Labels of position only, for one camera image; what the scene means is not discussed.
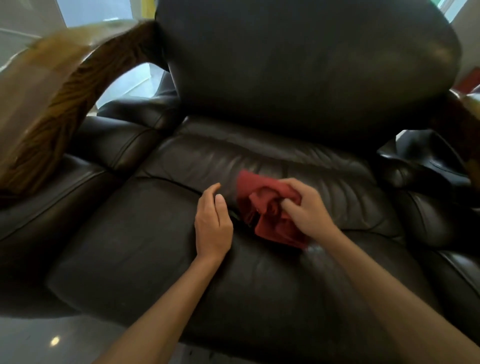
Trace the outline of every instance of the leather backrest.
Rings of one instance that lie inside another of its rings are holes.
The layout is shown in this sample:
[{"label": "leather backrest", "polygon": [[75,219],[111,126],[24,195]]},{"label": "leather backrest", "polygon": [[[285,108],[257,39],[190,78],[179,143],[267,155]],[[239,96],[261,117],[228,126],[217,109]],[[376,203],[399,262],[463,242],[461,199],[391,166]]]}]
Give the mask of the leather backrest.
[{"label": "leather backrest", "polygon": [[415,122],[461,53],[430,0],[159,0],[156,20],[184,104],[350,150]]}]

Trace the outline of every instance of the recliner chair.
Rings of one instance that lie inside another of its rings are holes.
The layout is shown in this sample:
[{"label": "recliner chair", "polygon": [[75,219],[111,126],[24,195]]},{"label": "recliner chair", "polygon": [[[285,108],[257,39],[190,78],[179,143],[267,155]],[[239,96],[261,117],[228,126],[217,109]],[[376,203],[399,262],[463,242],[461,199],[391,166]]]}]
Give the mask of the recliner chair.
[{"label": "recliner chair", "polygon": [[352,241],[480,344],[480,217],[440,174],[377,152],[448,102],[460,48],[433,4],[160,0],[156,21],[157,95],[87,118],[45,184],[0,211],[3,315],[131,324],[193,260],[198,197],[221,182],[233,245],[182,340],[261,362],[399,361],[322,249],[236,219],[249,169],[318,189]]}]

